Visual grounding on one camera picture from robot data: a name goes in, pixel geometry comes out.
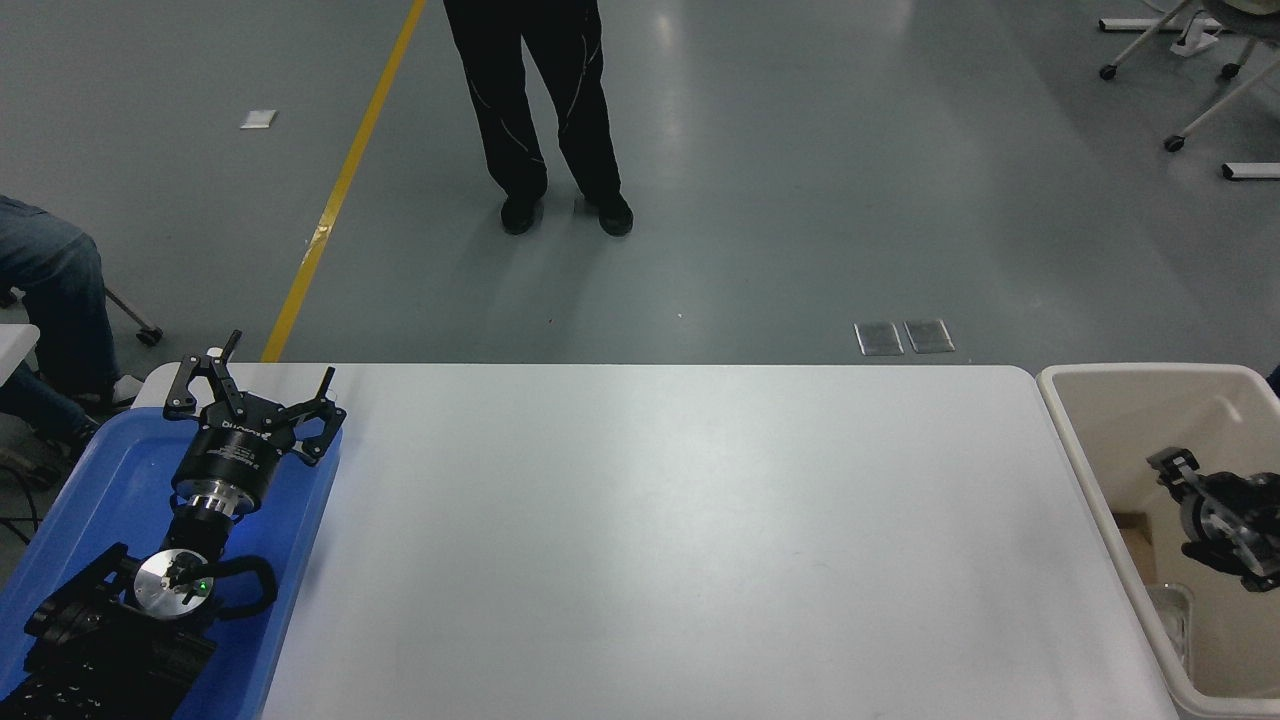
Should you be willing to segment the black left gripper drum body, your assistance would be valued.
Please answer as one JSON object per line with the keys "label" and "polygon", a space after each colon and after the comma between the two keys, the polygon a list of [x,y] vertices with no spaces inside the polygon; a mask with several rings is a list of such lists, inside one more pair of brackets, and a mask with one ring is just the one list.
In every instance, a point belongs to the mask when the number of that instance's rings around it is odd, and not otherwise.
{"label": "black left gripper drum body", "polygon": [[244,413],[228,402],[206,406],[200,428],[172,479],[173,489],[191,497],[215,480],[248,498],[268,496],[279,462],[296,442],[297,420],[275,401],[246,395]]}

